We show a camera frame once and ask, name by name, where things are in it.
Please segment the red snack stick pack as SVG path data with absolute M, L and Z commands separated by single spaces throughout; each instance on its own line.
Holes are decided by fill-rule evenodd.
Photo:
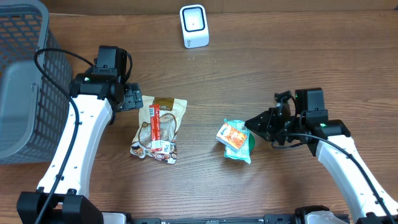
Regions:
M 152 152 L 162 151 L 160 136 L 160 106 L 153 104 L 149 106 L 150 126 L 151 126 L 151 150 Z

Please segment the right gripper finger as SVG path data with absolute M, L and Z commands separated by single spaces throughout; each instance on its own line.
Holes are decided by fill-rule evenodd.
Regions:
M 263 113 L 245 121 L 245 127 L 251 131 L 265 131 L 273 114 L 273 109 L 268 109 Z
M 253 131 L 254 134 L 258 135 L 260 138 L 267 142 L 272 142 L 274 138 L 270 136 L 267 132 L 258 132 L 258 131 Z

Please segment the beige dried food bag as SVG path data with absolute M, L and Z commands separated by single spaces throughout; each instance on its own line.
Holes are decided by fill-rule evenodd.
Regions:
M 167 164 L 177 161 L 176 138 L 183 115 L 187 109 L 187 100 L 161 98 L 154 96 L 142 97 L 143 107 L 139 110 L 139 128 L 134 136 L 130 153 L 141 159 L 149 156 Z M 151 146 L 151 112 L 150 106 L 159 105 L 159 131 L 162 149 Z

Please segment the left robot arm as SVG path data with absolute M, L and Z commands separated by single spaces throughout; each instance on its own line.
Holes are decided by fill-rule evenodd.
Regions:
M 131 222 L 123 212 L 102 212 L 89 200 L 90 177 L 100 139 L 119 111 L 142 108 L 137 83 L 116 75 L 80 73 L 71 83 L 68 119 L 55 155 L 35 192 L 22 192 L 22 223 Z

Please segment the orange tissue packet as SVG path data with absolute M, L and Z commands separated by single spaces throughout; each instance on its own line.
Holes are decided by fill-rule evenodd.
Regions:
M 216 139 L 234 151 L 239 151 L 248 136 L 228 123 L 224 123 L 216 134 Z

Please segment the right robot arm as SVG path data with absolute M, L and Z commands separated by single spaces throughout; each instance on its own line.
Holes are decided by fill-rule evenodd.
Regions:
M 245 122 L 275 149 L 306 145 L 332 176 L 355 223 L 397 223 L 397 201 L 376 180 L 339 119 L 330 120 L 323 90 L 274 95 L 275 106 Z

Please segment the teal wet wipes packet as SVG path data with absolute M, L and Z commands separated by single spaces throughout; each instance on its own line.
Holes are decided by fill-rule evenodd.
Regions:
M 243 146 L 238 151 L 234 151 L 233 149 L 229 148 L 228 146 L 225 147 L 224 157 L 235 159 L 235 160 L 242 160 L 246 163 L 251 163 L 251 152 L 254 149 L 255 139 L 254 136 L 251 134 L 250 130 L 245 127 L 245 122 L 241 120 L 227 120 L 224 119 L 224 122 L 231 125 L 232 127 L 238 129 L 243 134 L 245 134 L 248 138 L 244 142 Z

